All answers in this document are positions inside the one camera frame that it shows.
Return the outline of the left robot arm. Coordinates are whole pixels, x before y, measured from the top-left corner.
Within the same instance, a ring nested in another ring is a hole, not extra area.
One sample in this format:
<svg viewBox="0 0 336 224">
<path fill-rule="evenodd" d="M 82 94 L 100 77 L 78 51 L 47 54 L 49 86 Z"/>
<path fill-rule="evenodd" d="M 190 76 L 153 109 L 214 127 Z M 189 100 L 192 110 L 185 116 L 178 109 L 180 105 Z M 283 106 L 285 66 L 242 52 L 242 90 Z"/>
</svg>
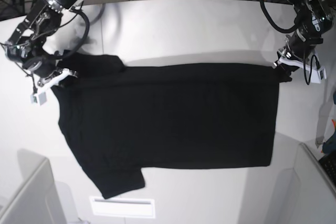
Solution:
<svg viewBox="0 0 336 224">
<path fill-rule="evenodd" d="M 333 15 L 327 0 L 287 0 L 294 8 L 296 17 L 290 28 L 279 27 L 269 15 L 265 0 L 259 0 L 261 10 L 278 32 L 286 34 L 285 45 L 277 51 L 275 66 L 282 65 L 281 58 L 305 63 L 317 45 L 323 43 L 322 35 L 333 26 Z"/>
</svg>

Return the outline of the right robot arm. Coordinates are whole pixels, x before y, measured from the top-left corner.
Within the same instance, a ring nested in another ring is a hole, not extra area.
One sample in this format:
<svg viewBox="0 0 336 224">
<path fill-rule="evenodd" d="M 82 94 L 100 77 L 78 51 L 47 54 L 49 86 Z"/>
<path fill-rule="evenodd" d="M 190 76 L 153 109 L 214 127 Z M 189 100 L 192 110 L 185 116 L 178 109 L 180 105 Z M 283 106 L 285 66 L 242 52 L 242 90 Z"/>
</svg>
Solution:
<svg viewBox="0 0 336 224">
<path fill-rule="evenodd" d="M 90 21 L 82 10 L 83 2 L 84 0 L 34 0 L 24 21 L 19 23 L 10 38 L 2 44 L 8 60 L 20 67 L 27 76 L 39 76 L 39 81 L 33 83 L 32 99 L 35 103 L 50 87 L 69 76 L 77 76 L 75 71 L 59 68 L 58 62 L 75 54 L 88 37 Z M 83 19 L 83 36 L 63 55 L 49 54 L 44 51 L 43 45 L 47 37 L 63 28 L 61 19 L 64 10 Z"/>
</svg>

